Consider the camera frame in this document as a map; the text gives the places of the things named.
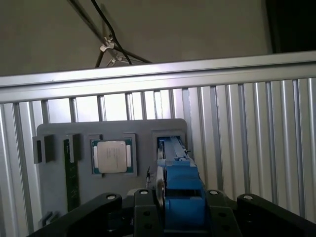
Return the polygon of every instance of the metal bolt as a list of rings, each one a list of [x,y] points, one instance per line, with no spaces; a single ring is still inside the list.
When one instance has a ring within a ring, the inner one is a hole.
[[[252,196],[249,196],[249,195],[246,195],[246,196],[243,196],[244,199],[247,199],[247,200],[253,200],[253,197]]]
[[[216,192],[216,191],[209,191],[209,193],[212,195],[218,195],[218,192]]]
[[[107,199],[108,200],[112,200],[112,199],[115,199],[117,196],[115,196],[115,195],[108,195],[107,196]]]

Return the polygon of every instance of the cable clip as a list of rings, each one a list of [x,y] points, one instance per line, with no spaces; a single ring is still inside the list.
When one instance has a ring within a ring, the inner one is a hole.
[[[114,43],[110,39],[107,39],[106,37],[104,37],[104,39],[105,39],[107,45],[102,44],[101,47],[100,47],[100,50],[102,52],[105,52],[109,48],[110,49],[114,49]]]

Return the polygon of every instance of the metal frame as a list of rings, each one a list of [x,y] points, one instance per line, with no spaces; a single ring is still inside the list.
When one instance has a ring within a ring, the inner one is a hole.
[[[31,148],[37,126],[80,122],[82,113],[89,121],[117,119],[107,113],[115,107],[105,98],[110,94],[123,95],[112,98],[124,104],[118,119],[185,119],[208,188],[231,198],[250,190],[315,221],[315,77],[316,52],[0,77],[6,234],[30,233],[42,215]],[[95,104],[82,103],[86,96]],[[98,115],[89,114],[91,107]]]

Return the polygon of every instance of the gray plastic tray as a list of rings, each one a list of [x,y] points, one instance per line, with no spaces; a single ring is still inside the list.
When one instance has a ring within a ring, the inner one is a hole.
[[[114,192],[125,197],[131,189],[145,187],[149,166],[157,160],[157,138],[180,136],[186,143],[187,124],[182,119],[130,120],[42,124],[33,138],[34,161],[39,163],[42,212],[67,213],[64,161],[65,139],[70,140],[71,160],[78,162],[79,196],[83,204]],[[91,140],[132,139],[133,173],[92,173]]]

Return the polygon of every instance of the corrugated metal wall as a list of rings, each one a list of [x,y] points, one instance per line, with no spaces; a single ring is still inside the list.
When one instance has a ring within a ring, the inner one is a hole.
[[[32,137],[48,122],[183,118],[208,189],[254,193],[315,222],[315,95],[315,79],[297,79],[2,104],[6,234],[42,216]]]

